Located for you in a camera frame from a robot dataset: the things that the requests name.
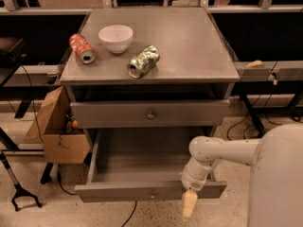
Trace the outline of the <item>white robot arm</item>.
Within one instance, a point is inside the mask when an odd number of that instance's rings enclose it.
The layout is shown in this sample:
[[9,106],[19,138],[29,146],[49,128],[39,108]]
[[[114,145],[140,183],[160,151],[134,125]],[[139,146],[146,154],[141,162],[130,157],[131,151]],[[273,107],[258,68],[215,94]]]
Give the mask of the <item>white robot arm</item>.
[[260,139],[198,136],[182,172],[183,216],[189,218],[207,175],[220,160],[250,166],[247,227],[303,227],[303,125],[285,124]]

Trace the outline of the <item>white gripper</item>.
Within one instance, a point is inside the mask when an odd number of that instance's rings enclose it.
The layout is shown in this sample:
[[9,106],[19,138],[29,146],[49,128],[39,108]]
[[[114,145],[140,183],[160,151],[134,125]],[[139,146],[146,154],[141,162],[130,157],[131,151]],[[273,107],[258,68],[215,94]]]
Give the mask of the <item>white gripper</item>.
[[214,170],[217,164],[217,160],[198,161],[191,157],[185,165],[181,174],[182,186],[186,190],[182,196],[184,218],[191,217],[198,200],[196,192],[203,189],[208,174]]

